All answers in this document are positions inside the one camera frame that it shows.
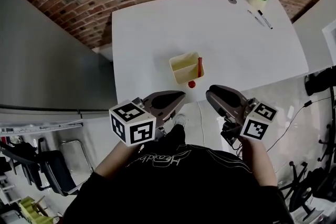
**red ball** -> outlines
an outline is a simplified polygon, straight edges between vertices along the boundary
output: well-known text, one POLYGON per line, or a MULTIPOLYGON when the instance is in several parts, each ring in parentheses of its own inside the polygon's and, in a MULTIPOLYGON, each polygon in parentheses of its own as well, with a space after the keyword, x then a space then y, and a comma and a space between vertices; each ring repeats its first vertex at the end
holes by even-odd
POLYGON ((189 86, 189 88, 194 88, 195 86, 196 86, 196 82, 195 81, 189 81, 188 82, 188 86, 189 86))

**table top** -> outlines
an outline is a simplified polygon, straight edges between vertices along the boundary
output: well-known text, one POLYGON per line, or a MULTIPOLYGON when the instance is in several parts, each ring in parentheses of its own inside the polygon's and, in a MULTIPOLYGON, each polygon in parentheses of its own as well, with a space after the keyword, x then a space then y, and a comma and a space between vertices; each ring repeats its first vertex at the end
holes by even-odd
POLYGON ((308 72, 300 41, 278 0, 269 0, 264 9, 273 29, 247 0, 236 1, 157 0, 113 12, 118 102, 165 90, 182 90, 194 102, 204 100, 213 84, 243 91, 308 72), (205 74, 193 89, 176 83, 169 63, 187 52, 203 58, 205 74))

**red stick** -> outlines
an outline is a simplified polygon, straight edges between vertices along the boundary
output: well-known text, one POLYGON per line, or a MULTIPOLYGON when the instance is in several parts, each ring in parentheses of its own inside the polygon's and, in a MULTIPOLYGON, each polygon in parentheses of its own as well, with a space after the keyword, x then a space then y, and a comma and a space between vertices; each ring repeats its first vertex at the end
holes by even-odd
POLYGON ((202 58, 198 58, 198 77, 200 78, 202 75, 202 58))

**flower pot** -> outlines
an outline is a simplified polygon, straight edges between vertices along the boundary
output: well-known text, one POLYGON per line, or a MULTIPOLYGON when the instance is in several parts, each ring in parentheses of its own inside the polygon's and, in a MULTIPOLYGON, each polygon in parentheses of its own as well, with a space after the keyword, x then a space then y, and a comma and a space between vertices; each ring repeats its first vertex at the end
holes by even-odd
POLYGON ((259 9, 262 12, 267 4, 267 0, 248 0, 249 4, 255 9, 259 9))

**white floor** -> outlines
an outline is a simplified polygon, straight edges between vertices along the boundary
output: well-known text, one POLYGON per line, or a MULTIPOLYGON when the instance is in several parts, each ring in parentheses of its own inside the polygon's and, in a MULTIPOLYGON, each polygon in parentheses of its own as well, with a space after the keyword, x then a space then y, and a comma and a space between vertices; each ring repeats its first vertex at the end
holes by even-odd
MULTIPOLYGON (((277 122, 269 130, 267 137, 264 137, 266 148, 270 148, 277 138, 284 133, 297 111, 307 101, 316 101, 330 96, 328 90, 311 98, 308 97, 304 89, 303 78, 280 81, 245 91, 243 94, 247 98, 256 97, 258 100, 263 100, 279 110, 277 122)), ((221 118, 206 100, 186 104, 181 113, 184 113, 188 118, 185 129, 186 143, 205 145, 214 150, 232 151, 220 136, 221 127, 219 127, 218 121, 221 118)), ((294 161, 298 165, 299 171, 301 170, 299 165, 303 161, 308 163, 309 170, 321 165, 317 162, 317 158, 322 156, 323 148, 322 145, 318 144, 318 140, 324 139, 327 132, 326 125, 330 120, 330 99, 313 103, 299 112, 285 136, 269 151, 279 182, 291 179, 292 172, 288 165, 289 161, 294 161)), ((169 131, 172 125, 172 122, 167 123, 166 130, 169 131)), ((109 118, 87 120, 82 128, 47 133, 44 134, 44 137, 48 138, 48 143, 52 145, 51 148, 57 147, 61 141, 80 139, 93 167, 96 167, 118 142, 118 139, 111 132, 109 118)), ((30 136, 27 139, 34 141, 36 138, 36 136, 30 136)), ((73 156, 71 160, 67 160, 69 165, 71 167, 82 167, 76 162, 79 163, 83 160, 76 160, 73 156)), ((89 176, 87 170, 73 169, 72 172, 78 183, 89 176)), ((52 190, 39 192, 34 186, 28 186, 21 168, 18 168, 18 176, 14 176, 13 172, 8 172, 7 176, 11 183, 16 185, 22 197, 31 196, 39 199, 45 195, 46 206, 55 214, 57 212, 64 213, 73 200, 73 197, 62 197, 53 193, 52 190)), ((330 211, 334 209, 333 204, 328 204, 328 206, 330 211)))

